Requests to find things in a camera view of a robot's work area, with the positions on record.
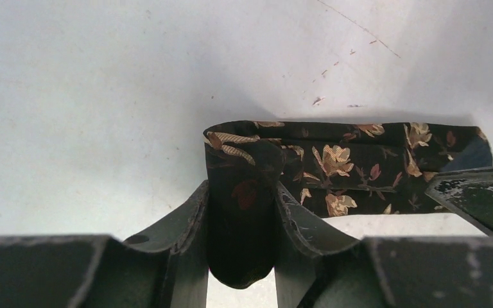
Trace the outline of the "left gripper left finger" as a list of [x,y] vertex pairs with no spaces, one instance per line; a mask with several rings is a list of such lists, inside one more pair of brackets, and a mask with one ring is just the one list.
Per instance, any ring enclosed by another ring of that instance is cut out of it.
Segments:
[[203,307],[208,191],[124,241],[0,236],[0,307]]

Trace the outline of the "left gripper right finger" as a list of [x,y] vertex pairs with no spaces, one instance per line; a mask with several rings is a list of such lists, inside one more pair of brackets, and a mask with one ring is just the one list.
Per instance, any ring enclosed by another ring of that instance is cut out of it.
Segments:
[[279,307],[493,307],[493,236],[358,240],[275,191]]

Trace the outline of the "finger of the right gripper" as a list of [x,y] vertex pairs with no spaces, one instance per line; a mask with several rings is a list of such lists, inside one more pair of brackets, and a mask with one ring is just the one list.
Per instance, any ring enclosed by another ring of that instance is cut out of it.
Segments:
[[426,195],[487,235],[493,235],[493,167],[436,175]]

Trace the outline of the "black gold floral tie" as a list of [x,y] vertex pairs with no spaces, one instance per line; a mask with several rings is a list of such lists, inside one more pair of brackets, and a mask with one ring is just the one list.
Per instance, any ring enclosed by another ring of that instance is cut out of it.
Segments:
[[444,211],[425,193],[435,175],[493,166],[476,126],[233,121],[203,141],[209,269],[234,289],[275,264],[277,184],[322,219],[432,214]]

